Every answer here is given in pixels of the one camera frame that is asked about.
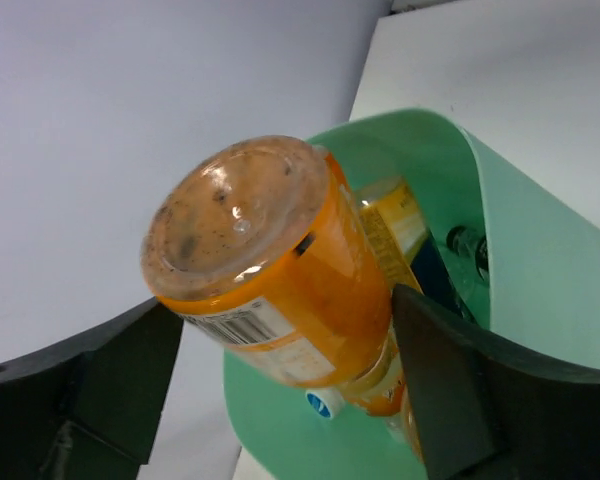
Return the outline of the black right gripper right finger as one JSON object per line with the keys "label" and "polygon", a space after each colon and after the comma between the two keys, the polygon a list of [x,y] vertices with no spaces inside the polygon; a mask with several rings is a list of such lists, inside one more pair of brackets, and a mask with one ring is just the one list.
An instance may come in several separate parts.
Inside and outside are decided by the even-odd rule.
{"label": "black right gripper right finger", "polygon": [[600,370],[472,324],[398,284],[392,313],[431,479],[600,479]]}

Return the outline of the small clear black-cap bottle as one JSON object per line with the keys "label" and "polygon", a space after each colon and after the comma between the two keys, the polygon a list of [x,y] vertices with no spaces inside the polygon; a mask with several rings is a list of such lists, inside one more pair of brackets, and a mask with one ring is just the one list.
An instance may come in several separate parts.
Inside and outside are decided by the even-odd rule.
{"label": "small clear black-cap bottle", "polygon": [[446,247],[460,259],[456,289],[465,303],[474,296],[477,286],[490,286],[487,238],[473,228],[457,225],[446,236]]}

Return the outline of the small orange bottle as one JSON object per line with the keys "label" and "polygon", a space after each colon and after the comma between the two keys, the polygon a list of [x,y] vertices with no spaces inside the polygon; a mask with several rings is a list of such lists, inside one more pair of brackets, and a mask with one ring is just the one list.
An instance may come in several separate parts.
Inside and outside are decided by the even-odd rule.
{"label": "small orange bottle", "polygon": [[166,197],[140,264],[169,310],[288,386],[356,380],[380,359],[391,294],[330,152],[233,144]]}

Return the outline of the blue label orange bottle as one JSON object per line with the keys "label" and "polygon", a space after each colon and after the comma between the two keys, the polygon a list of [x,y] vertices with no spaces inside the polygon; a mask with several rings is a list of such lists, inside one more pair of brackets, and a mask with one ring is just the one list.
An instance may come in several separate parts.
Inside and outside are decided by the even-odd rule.
{"label": "blue label orange bottle", "polygon": [[385,178],[355,196],[361,224],[389,286],[407,285],[460,315],[461,299],[406,181]]}

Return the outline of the orange label clear bottle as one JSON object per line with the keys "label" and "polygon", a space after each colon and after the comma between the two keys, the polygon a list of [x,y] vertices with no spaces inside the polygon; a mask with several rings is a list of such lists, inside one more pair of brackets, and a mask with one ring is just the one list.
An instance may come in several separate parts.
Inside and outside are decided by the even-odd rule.
{"label": "orange label clear bottle", "polygon": [[325,419],[334,419],[345,405],[353,405],[368,416],[383,418],[390,434],[407,443],[417,460],[424,462],[399,351],[393,341],[385,344],[377,363],[356,381],[306,390],[305,398]]}

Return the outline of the green plastic bin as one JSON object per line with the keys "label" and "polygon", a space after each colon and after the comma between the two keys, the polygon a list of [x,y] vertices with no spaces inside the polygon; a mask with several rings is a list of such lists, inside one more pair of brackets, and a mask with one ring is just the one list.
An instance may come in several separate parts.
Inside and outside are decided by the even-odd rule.
{"label": "green plastic bin", "polygon": [[[400,175],[438,241],[466,225],[486,235],[490,286],[471,301],[477,326],[541,354],[600,370],[600,229],[445,117],[407,109],[317,134],[350,184]],[[224,393],[243,446],[279,479],[431,479],[380,420],[346,408],[333,420],[303,392],[240,361]]]}

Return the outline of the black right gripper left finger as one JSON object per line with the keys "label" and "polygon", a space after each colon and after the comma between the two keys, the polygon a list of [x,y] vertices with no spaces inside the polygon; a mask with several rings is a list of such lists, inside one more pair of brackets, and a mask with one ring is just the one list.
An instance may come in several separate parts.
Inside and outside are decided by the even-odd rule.
{"label": "black right gripper left finger", "polygon": [[0,479],[134,479],[148,464],[183,321],[155,299],[0,363]]}

